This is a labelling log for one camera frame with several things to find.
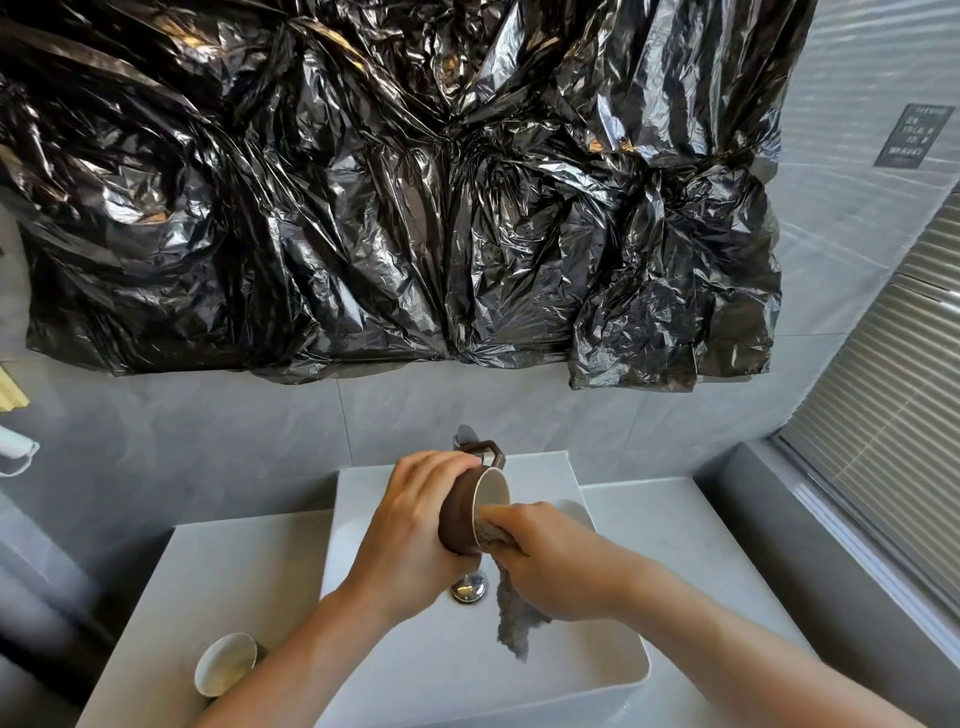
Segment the person's left hand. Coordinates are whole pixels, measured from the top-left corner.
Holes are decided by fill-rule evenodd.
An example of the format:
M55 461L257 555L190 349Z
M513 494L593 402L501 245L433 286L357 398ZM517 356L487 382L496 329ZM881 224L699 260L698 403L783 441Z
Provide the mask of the person's left hand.
M422 451L394 465L341 586L378 625L414 618L450 588L431 587L431 556L455 554L439 539L440 511L454 480L479 464L461 451Z

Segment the person's right hand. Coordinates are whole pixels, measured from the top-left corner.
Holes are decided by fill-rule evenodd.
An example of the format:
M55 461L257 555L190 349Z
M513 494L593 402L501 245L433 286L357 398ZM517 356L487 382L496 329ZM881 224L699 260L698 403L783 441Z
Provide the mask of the person's right hand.
M549 555L500 559L513 586L552 619L610 619L638 629L644 619L640 557L550 505Z

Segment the brown mug with handle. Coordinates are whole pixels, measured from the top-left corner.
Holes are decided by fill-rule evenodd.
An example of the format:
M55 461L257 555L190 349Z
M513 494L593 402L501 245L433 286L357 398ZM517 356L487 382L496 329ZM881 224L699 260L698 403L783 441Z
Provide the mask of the brown mug with handle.
M459 474L441 504L438 539L450 552L477 555L484 552L477 536L479 508L509 505L511 491L504 472L506 456L494 441L463 443L459 451L474 455L480 464Z

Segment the grey cleaning cloth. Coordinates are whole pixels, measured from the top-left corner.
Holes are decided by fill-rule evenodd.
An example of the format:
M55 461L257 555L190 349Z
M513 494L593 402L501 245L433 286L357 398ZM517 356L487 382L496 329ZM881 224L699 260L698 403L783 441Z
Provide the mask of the grey cleaning cloth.
M499 548L519 552L520 547L516 540L482 516L474 518L473 530L482 552L492 556L499 571L496 590L499 609L498 643L507 648L518 661L526 663L529 657L531 631L551 624L553 618L538 610L520 595L513 584L507 566L494 555L494 551Z

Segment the person's right forearm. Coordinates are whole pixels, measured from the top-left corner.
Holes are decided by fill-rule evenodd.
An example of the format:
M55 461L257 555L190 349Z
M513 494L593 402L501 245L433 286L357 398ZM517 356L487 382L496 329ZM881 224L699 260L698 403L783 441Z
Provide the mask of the person's right forearm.
M627 553L598 575L605 610L740 728L926 728L783 637Z

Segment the person's left forearm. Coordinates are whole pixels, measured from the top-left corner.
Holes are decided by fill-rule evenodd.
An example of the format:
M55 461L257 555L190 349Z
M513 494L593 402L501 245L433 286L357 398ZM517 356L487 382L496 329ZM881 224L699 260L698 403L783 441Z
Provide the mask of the person's left forearm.
M379 643L424 609L366 589L338 588L191 728L314 728Z

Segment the chrome drain plug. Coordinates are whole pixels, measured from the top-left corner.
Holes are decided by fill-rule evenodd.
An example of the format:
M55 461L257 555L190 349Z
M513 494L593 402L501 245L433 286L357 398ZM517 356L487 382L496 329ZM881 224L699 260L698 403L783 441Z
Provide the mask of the chrome drain plug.
M458 604L474 605L486 598L489 586L486 573L482 569L476 569L458 579L449 588L449 592Z

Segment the white square sink basin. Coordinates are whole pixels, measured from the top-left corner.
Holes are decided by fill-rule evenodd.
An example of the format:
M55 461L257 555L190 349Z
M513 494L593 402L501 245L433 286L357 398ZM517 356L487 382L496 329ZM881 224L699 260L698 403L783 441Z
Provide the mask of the white square sink basin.
M320 587L349 573L393 466L339 472ZM511 500L547 502L595 531L565 451L508 455ZM553 621L530 633L527 661L498 643L498 569L476 605L445 591L392 629L357 667L316 728L573 728L620 713L650 674L642 638L611 620Z

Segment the small brown cup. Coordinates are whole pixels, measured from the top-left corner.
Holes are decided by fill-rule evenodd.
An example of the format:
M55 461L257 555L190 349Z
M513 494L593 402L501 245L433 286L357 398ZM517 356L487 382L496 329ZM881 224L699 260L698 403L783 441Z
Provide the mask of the small brown cup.
M218 638L200 656L194 671L194 688L207 700L221 698L250 674L265 656L260 642L247 633Z

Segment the black plastic sheet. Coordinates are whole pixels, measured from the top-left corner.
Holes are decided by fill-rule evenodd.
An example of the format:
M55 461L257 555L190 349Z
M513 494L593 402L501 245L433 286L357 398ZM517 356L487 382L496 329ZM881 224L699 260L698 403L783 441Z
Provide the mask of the black plastic sheet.
M0 0L27 346L280 383L767 372L817 0Z

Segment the grey window blind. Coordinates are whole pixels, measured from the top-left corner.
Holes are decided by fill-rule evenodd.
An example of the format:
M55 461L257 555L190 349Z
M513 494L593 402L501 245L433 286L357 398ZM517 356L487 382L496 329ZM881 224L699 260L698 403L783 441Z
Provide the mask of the grey window blind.
M960 620L960 183L778 437Z

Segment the beige wooden object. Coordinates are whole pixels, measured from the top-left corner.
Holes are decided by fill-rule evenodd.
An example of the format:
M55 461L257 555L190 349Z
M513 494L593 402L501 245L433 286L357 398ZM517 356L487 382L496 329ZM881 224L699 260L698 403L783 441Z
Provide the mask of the beige wooden object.
M7 413L30 406L30 399L18 383L0 363L0 413Z

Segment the black wall sign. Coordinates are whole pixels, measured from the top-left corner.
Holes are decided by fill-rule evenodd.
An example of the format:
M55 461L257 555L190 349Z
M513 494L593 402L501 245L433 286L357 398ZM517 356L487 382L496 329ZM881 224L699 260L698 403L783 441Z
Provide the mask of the black wall sign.
M953 105L906 104L873 162L873 166L918 169L950 121L954 111Z

